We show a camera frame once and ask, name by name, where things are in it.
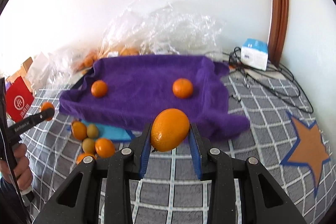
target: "white logo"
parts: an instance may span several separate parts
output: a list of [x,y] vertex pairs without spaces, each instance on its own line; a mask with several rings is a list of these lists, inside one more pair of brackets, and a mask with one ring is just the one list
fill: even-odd
[[22,96],[18,95],[15,97],[14,106],[17,110],[23,109],[23,107],[25,106],[25,101]]

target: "clear plastic wrap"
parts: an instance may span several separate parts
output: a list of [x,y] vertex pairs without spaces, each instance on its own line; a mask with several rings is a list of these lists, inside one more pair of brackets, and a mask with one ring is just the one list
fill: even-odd
[[167,5],[151,13],[137,12],[137,2],[110,22],[98,48],[68,48],[49,55],[45,97],[74,84],[75,74],[90,68],[97,58],[122,55],[206,55],[222,61],[218,46],[225,23],[190,12],[184,5]]
[[46,81],[46,92],[44,97],[53,97],[60,90],[66,89],[74,84],[80,77],[75,74],[90,68],[97,60],[96,49],[68,48],[49,54],[49,75]]
[[206,55],[222,61],[218,46],[225,23],[208,15],[189,12],[181,5],[142,15],[134,5],[110,22],[98,58],[118,55]]

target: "wooden door frame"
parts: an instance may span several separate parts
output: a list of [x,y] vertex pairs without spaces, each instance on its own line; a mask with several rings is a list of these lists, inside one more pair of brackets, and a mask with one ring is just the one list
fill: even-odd
[[268,59],[279,65],[288,24],[289,0],[272,0],[272,19],[268,38]]

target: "bed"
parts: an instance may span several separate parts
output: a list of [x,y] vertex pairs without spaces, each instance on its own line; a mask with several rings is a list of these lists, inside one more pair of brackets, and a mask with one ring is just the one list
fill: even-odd
[[[293,94],[295,88],[284,79],[263,79],[265,84],[277,90]],[[259,159],[289,195],[307,223],[319,223],[332,205],[336,195],[335,159],[328,137],[319,132],[321,144],[325,147],[328,160],[321,162],[321,177],[316,180],[304,164],[290,163],[290,153],[297,146],[298,122],[307,128],[316,126],[315,117],[290,108],[277,97],[272,96],[260,85],[248,83],[240,76],[222,78],[231,97],[229,113],[245,115],[251,121],[250,130],[238,138],[212,142],[212,144],[238,159],[253,156]],[[45,90],[40,90],[29,110],[38,112]],[[73,117],[58,112],[59,96],[48,98],[56,106],[55,116],[50,122],[43,122],[23,135],[28,147],[30,166],[34,174],[35,200],[30,205],[31,216],[38,212],[62,181],[76,166],[75,158],[81,153],[80,142],[71,135]],[[300,97],[294,102],[307,106],[307,100]],[[127,143],[115,143],[117,150]],[[241,223],[238,182],[236,187],[236,222]],[[130,181],[132,218],[134,223],[206,223],[211,182],[197,180],[192,166],[189,146],[182,143],[166,153],[152,153],[147,173],[140,182]],[[105,182],[103,181],[100,202],[100,223],[104,222]]]

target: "metal screw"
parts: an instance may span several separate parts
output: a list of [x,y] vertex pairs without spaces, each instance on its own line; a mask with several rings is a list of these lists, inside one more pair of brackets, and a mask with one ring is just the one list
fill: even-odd
[[93,161],[93,158],[91,156],[86,156],[84,159],[83,159],[83,162],[85,164],[89,164],[90,162]]
[[123,155],[128,155],[132,152],[132,150],[130,148],[124,148],[123,150],[121,150],[121,153]]
[[250,157],[249,158],[249,163],[251,163],[251,164],[257,164],[258,160],[256,158],[254,158],[254,157]]
[[213,155],[218,155],[221,151],[218,148],[211,148],[210,153]]

